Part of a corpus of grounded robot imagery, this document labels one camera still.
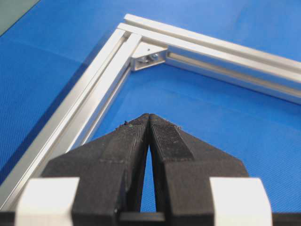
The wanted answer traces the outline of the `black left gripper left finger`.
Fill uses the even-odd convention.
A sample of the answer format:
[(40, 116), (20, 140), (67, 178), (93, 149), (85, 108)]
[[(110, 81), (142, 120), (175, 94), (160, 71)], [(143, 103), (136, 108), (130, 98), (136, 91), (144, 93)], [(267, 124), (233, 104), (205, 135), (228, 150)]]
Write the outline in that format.
[(44, 178), (79, 177), (71, 215), (76, 226), (115, 226), (120, 211), (141, 207), (149, 115), (50, 160)]

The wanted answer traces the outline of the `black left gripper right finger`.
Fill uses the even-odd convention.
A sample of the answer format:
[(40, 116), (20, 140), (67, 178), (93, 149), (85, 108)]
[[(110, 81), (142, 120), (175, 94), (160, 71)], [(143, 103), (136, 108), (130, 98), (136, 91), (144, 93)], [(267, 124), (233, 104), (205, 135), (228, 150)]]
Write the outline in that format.
[(156, 207), (169, 226), (212, 226), (210, 177), (248, 177), (241, 160), (151, 114)]

